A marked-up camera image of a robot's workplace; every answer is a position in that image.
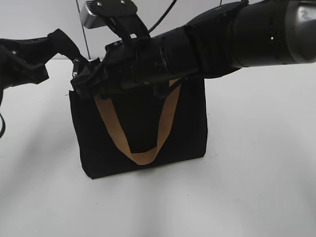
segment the bag handle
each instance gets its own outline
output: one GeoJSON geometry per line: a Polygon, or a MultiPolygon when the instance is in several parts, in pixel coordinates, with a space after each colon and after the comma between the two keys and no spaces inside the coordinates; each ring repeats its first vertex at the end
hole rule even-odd
{"type": "MultiPolygon", "coordinates": [[[[170,81],[169,86],[173,85],[176,81],[177,80],[170,81]]],[[[95,97],[95,103],[99,110],[100,116],[116,147],[136,164],[146,165],[153,162],[165,144],[172,129],[180,89],[181,85],[179,85],[165,100],[159,120],[157,146],[143,153],[131,152],[126,135],[115,112],[112,100],[102,100],[99,97],[95,97]]]]}

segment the wire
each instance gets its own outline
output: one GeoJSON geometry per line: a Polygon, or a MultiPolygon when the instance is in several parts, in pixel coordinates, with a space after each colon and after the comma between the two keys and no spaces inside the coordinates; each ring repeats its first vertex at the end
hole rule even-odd
{"type": "Polygon", "coordinates": [[[4,118],[2,117],[2,115],[0,114],[0,119],[2,120],[2,128],[1,128],[1,131],[0,131],[0,138],[4,135],[4,132],[5,132],[5,121],[4,121],[4,118]]]}
{"type": "MultiPolygon", "coordinates": [[[[76,0],[76,4],[77,4],[78,13],[80,14],[80,8],[79,8],[78,0],[76,0]]],[[[85,42],[85,47],[87,48],[88,57],[89,57],[89,60],[91,60],[90,51],[89,51],[89,47],[88,47],[87,37],[86,37],[86,35],[85,35],[85,30],[84,30],[84,27],[83,27],[82,24],[81,24],[81,29],[82,29],[82,33],[83,33],[83,38],[84,38],[84,42],[85,42]]]]}
{"type": "Polygon", "coordinates": [[[164,20],[164,18],[168,15],[168,13],[171,11],[173,6],[176,4],[177,0],[173,0],[171,5],[168,7],[166,12],[162,15],[162,17],[149,29],[149,33],[152,32],[156,27],[164,20]]]}

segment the white table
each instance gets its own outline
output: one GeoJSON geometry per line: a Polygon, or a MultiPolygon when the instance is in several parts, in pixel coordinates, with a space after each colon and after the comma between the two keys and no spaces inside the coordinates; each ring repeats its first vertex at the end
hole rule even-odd
{"type": "Polygon", "coordinates": [[[316,236],[316,67],[206,82],[205,158],[90,180],[68,89],[72,64],[5,91],[1,237],[316,236]]]}

